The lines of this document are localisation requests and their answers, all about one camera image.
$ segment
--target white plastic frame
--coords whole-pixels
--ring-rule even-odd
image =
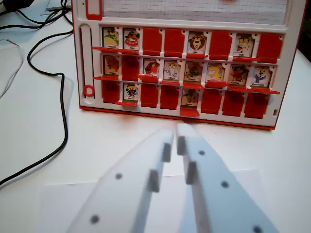
[[[99,0],[89,0],[88,5],[98,5]],[[219,114],[204,114],[201,113],[201,103],[198,103],[198,111],[200,116],[198,119],[206,119],[212,121],[223,121],[223,122],[232,122],[232,123],[240,123],[240,124],[248,124],[248,125],[258,125],[258,126],[268,126],[273,128],[276,125],[277,115],[279,113],[279,109],[283,100],[285,88],[288,82],[289,74],[291,71],[291,66],[294,59],[294,54],[296,50],[296,45],[298,41],[298,36],[300,32],[300,26],[304,14],[304,9],[306,6],[306,0],[295,0],[295,4],[293,4],[293,0],[289,0],[287,6],[287,13],[285,19],[285,25],[264,25],[264,24],[248,24],[248,23],[230,23],[230,22],[202,22],[202,21],[184,21],[184,20],[160,20],[160,19],[132,19],[132,18],[105,18],[102,20],[87,20],[86,18],[86,0],[76,0],[72,3],[73,8],[73,19],[74,19],[74,32],[75,32],[75,47],[76,47],[76,58],[77,58],[77,73],[78,73],[78,86],[79,86],[79,100],[81,107],[91,107],[91,108],[101,108],[101,109],[112,109],[112,110],[121,110],[121,111],[131,111],[137,113],[149,113],[149,114],[158,114],[158,115],[169,115],[173,117],[180,117],[180,106],[177,107],[176,110],[167,110],[161,109],[160,103],[156,108],[148,108],[141,107],[140,101],[138,101],[137,107],[124,107],[122,105],[116,105],[111,103],[104,103],[102,98],[102,88],[101,88],[101,80],[94,80],[93,77],[102,75],[102,55],[112,55],[112,54],[101,54],[97,50],[92,50],[93,46],[101,47],[102,44],[102,29],[101,27],[115,27],[115,29],[119,32],[119,41],[120,41],[120,49],[123,48],[123,28],[140,28],[140,50],[139,57],[141,59],[144,58],[156,58],[162,60],[178,60],[182,61],[181,63],[181,74],[183,75],[183,67],[182,64],[186,60],[187,55],[187,39],[189,31],[199,31],[205,32],[207,36],[207,47],[206,51],[208,51],[208,46],[210,44],[211,32],[213,30],[225,30],[232,32],[232,45],[231,52],[229,55],[227,66],[230,67],[231,64],[242,64],[243,62],[233,61],[233,46],[235,43],[236,33],[251,33],[253,38],[255,39],[252,57],[255,58],[257,55],[258,44],[260,39],[260,34],[267,33],[279,33],[282,36],[283,46],[280,58],[278,59],[276,64],[269,63],[260,63],[251,62],[248,63],[252,66],[260,65],[260,66],[274,66],[275,72],[272,75],[270,81],[270,88],[273,90],[279,91],[280,95],[270,95],[269,104],[266,110],[266,113],[263,119],[256,118],[246,118],[244,117],[244,108],[247,100],[247,93],[245,96],[244,106],[242,109],[242,113],[240,117],[236,116],[224,116],[222,115],[222,104],[219,109]],[[89,13],[92,13],[92,7],[89,7]],[[143,40],[143,27],[156,27],[159,30],[162,29],[160,33],[162,33],[162,50],[159,57],[154,56],[145,56],[142,51],[142,40]],[[166,28],[180,28],[184,30],[185,35],[185,44],[184,44],[184,52],[181,58],[173,58],[173,57],[164,57],[164,36]],[[204,59],[205,65],[207,67],[207,63],[224,63],[224,61],[218,60],[210,60],[208,57]],[[205,74],[202,75],[201,84],[205,83]],[[182,85],[183,85],[183,76],[180,75],[180,88],[179,93],[181,97],[182,93]],[[95,89],[95,95],[93,97],[86,97],[84,95],[83,89],[85,85],[93,85]],[[226,87],[222,91],[222,95],[225,94]]]

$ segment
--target lion character card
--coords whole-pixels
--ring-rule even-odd
[[[180,65],[177,61],[164,61],[163,80],[178,81]]]
[[[251,57],[254,46],[254,39],[251,34],[237,34],[235,39],[235,57]]]
[[[135,28],[125,28],[123,32],[124,48],[126,50],[139,50],[139,33]]]
[[[144,74],[152,74],[154,76],[159,75],[160,64],[156,62],[156,59],[144,59]]]
[[[225,69],[221,63],[209,63],[207,66],[206,80],[220,80],[224,79]]]
[[[202,69],[199,62],[186,62],[184,81],[199,83],[201,81]]]
[[[119,74],[119,60],[115,56],[105,56],[105,74]]]
[[[183,89],[181,106],[196,107],[198,105],[199,93],[195,89]]]
[[[205,53],[206,36],[203,32],[189,32],[188,37],[188,52],[187,53]]]
[[[245,65],[231,65],[228,83],[245,86],[248,69]]]
[[[271,78],[269,67],[255,66],[251,86],[268,87]]]
[[[138,102],[138,85],[135,83],[123,84],[123,101]]]
[[[104,47],[110,49],[119,48],[119,34],[114,28],[102,28]]]

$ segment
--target screw hole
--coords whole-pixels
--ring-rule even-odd
[[[119,180],[119,179],[121,179],[121,178],[122,178],[122,174],[121,174],[121,173],[117,173],[117,174],[116,174],[116,179]]]
[[[228,187],[229,187],[228,182],[227,182],[227,181],[223,181],[223,182],[222,182],[222,187],[228,188]]]
[[[255,233],[262,233],[262,230],[261,230],[261,228],[260,228],[259,226],[255,226],[255,227],[253,228],[253,231],[254,231]]]
[[[98,217],[98,215],[93,215],[92,217],[91,217],[91,223],[92,224],[96,224],[96,223],[98,223],[99,222],[99,217]]]

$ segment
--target white table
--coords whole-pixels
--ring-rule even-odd
[[[70,25],[60,19],[37,32],[21,30],[21,33],[14,29],[10,33],[0,33],[0,38],[19,43],[27,54],[43,37],[69,30]],[[0,66],[14,59],[1,54],[0,51]],[[44,168],[0,190],[1,233],[34,232],[43,185],[96,181],[146,136],[160,128],[174,128],[179,122],[81,111],[73,36],[41,50],[33,63],[46,71],[64,72],[74,82],[68,118],[69,141],[62,153]],[[5,67],[13,69],[13,66],[16,64],[8,63]],[[310,74],[310,62],[298,51],[274,131],[194,125],[230,170],[260,169],[273,221],[282,233],[306,233],[310,230]],[[41,75],[25,61],[12,87],[0,100],[1,180],[41,159],[61,144],[64,131],[59,87],[60,78]],[[65,89],[68,96],[70,82],[66,82]],[[176,155],[175,149],[163,175],[183,174],[182,158]]]

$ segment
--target cartoon character picture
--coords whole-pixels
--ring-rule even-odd
[[[232,65],[230,69],[228,83],[235,85],[245,85],[247,75],[248,69],[245,68],[245,65]]]
[[[194,89],[184,89],[181,105],[186,107],[196,107],[198,105],[199,93]]]
[[[155,59],[144,59],[144,74],[158,76],[160,64]]]
[[[189,32],[188,53],[205,53],[206,39],[203,32]]]
[[[164,62],[164,80],[179,80],[180,65],[177,61],[165,61]]]
[[[105,56],[105,74],[119,74],[119,61],[115,56]]]
[[[199,65],[199,62],[186,62],[184,81],[199,83],[201,76],[202,66]]]
[[[138,87],[134,83],[123,84],[123,100],[138,102]]]
[[[252,56],[254,40],[251,34],[237,34],[235,42],[236,50],[233,56],[236,57],[250,57]]]
[[[222,64],[209,64],[207,66],[208,80],[222,80],[224,78],[225,70]]]
[[[124,29],[124,48],[139,50],[139,33],[136,32],[136,29]]]
[[[114,28],[103,28],[104,47],[111,49],[119,48],[119,34]]]
[[[258,67],[254,68],[254,74],[252,77],[252,86],[267,87],[269,85],[271,73],[269,67]]]

